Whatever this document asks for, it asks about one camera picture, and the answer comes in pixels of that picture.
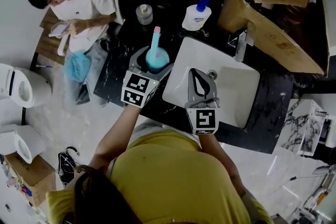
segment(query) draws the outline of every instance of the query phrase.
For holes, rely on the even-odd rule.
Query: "yellow shirt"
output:
[[[111,181],[145,224],[245,224],[249,214],[223,165],[197,143],[167,130],[141,137],[121,154]],[[72,191],[47,194],[49,221],[59,223]],[[258,211],[269,217],[257,202]]]

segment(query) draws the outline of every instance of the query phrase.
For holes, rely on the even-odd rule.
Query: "sink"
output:
[[[191,68],[212,72],[220,99],[219,121],[244,128],[258,89],[259,72],[205,43],[185,37],[162,95],[164,101],[184,108]]]

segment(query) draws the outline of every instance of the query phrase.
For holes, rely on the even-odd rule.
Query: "white toilet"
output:
[[[0,127],[0,154],[8,155],[17,152],[26,163],[46,148],[42,136],[30,125],[15,124]]]
[[[41,75],[0,63],[0,99],[11,98],[24,108],[32,108],[47,103],[51,94],[49,82]]]

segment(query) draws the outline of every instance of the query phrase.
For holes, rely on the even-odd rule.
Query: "white t-shirt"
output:
[[[110,15],[116,11],[113,0],[65,0],[61,4],[51,7],[60,20],[94,19],[100,15]],[[108,25],[92,27],[78,35],[70,37],[71,52],[87,51],[97,39],[105,35]]]

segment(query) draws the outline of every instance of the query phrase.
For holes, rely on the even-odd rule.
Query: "countertop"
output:
[[[136,19],[128,19],[122,26],[109,51],[96,85],[95,94],[112,103],[121,102],[123,79],[130,57],[140,48],[151,44],[154,27],[161,27],[160,47],[174,62],[184,37],[189,36],[233,56],[235,49],[226,46],[227,35],[215,26],[205,24],[205,30],[186,31],[181,25],[165,21],[165,16],[154,17],[153,23],[142,26]],[[253,151],[271,154],[277,144],[291,99],[293,75],[259,49],[247,46],[246,65],[260,73],[260,81],[250,116],[244,129],[223,122],[219,123],[216,137],[220,142]],[[154,97],[142,109],[141,114],[185,132],[191,132],[184,108],[162,99],[169,76],[159,85]]]

